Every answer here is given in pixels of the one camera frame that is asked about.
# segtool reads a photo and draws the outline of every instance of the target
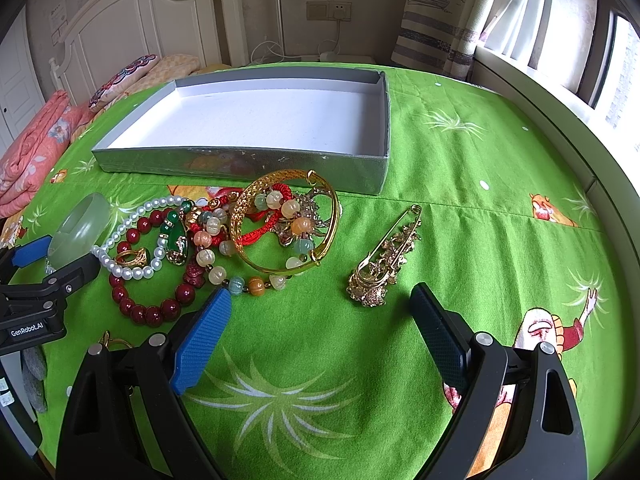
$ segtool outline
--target pearl necklace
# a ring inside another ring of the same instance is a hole
[[[154,257],[150,264],[143,268],[134,267],[133,269],[129,269],[129,267],[119,265],[114,259],[110,258],[109,249],[114,248],[118,241],[120,241],[120,238],[123,235],[128,234],[128,231],[135,230],[134,226],[136,225],[136,222],[138,222],[140,218],[144,217],[147,212],[151,212],[155,209],[164,209],[174,205],[180,205],[183,200],[184,198],[179,195],[169,195],[167,197],[155,198],[145,202],[143,205],[139,206],[135,212],[129,215],[122,224],[116,227],[116,230],[111,234],[111,236],[109,236],[109,238],[107,238],[107,241],[105,241],[102,246],[94,245],[91,248],[91,254],[98,258],[100,260],[100,264],[116,278],[123,278],[124,280],[130,280],[131,278],[134,280],[141,280],[142,278],[151,279],[156,270],[160,270],[162,268],[162,259],[164,259],[166,254],[166,238],[158,237],[158,245],[154,249]]]

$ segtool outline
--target wall socket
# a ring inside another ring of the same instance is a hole
[[[351,21],[351,2],[307,2],[306,18],[308,20],[336,20],[344,13],[344,22]]]

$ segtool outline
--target blue gripper pad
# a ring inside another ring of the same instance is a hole
[[[44,256],[47,255],[50,243],[51,236],[46,235],[34,240],[33,242],[16,247],[11,263],[21,269],[27,265],[31,265],[33,262],[37,262],[39,259],[44,258]]]
[[[177,395],[198,384],[230,317],[231,294],[220,287],[204,304],[200,317],[175,351],[171,387]]]

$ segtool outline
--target pillow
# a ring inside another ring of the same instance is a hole
[[[115,76],[102,85],[89,100],[89,110],[97,112],[101,108],[113,101],[118,95],[129,88],[133,83],[142,78],[158,62],[160,56],[157,54],[147,54],[139,57],[130,65],[120,70]]]
[[[129,97],[136,92],[142,92],[152,86],[187,77],[199,67],[200,60],[196,56],[190,56],[189,54],[169,54],[168,56],[164,56],[147,75],[127,88],[126,91],[116,97],[107,106],[116,103],[120,99]]]
[[[218,70],[227,70],[231,68],[229,65],[225,65],[222,63],[214,63],[211,65],[207,65],[206,67],[198,70],[197,72],[194,73],[194,75],[196,74],[208,74],[210,72],[217,72]]]

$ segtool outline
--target gray box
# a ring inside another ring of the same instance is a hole
[[[389,143],[383,72],[267,66],[168,83],[92,152],[104,171],[251,181],[294,168],[337,190],[378,194]]]

